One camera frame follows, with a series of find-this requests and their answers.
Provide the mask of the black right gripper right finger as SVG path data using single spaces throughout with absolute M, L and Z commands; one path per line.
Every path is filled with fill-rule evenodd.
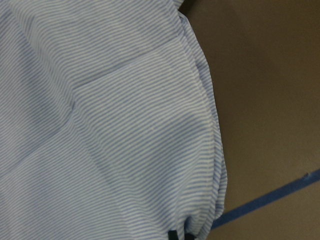
M 196 237 L 191 233 L 184 234 L 184 240 L 195 240 L 195 239 L 196 239 Z

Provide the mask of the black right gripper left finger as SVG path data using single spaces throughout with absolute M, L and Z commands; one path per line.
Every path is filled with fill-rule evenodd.
M 167 236 L 168 240 L 178 240 L 178 233 L 176 230 L 169 230 Z

